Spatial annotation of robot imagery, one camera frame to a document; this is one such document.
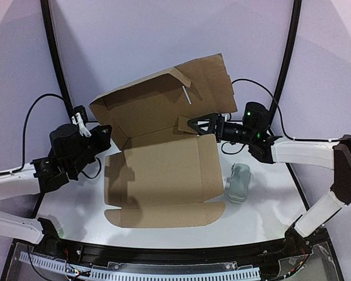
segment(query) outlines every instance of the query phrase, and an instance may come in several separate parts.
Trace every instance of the black bar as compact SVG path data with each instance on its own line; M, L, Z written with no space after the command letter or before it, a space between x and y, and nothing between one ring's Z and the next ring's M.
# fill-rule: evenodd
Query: black bar
M288 66L290 65L291 55L293 54L295 38L297 36L301 5L302 5L302 0L294 0L294 4L292 6L291 22L290 22L290 28L288 30L285 53L283 55L280 75L278 76L276 89L274 90L274 98L276 99L277 103L280 102L280 97L281 97L283 86L285 84L285 80L287 76ZM272 101L269 109L269 114L270 114L269 124L272 123L274 115L276 114L276 110L277 110L277 104L274 101Z
M49 52L51 53L54 72L56 74L58 86L60 87L61 95L66 101L68 101L68 102L65 102L65 107L66 107L68 116L71 119L71 117L73 116L73 105L70 100L68 87L65 81L64 71L61 66L59 51L57 49L56 38L54 36L50 2L49 0L40 0L40 5L42 7L44 28L46 30L48 47L49 47Z

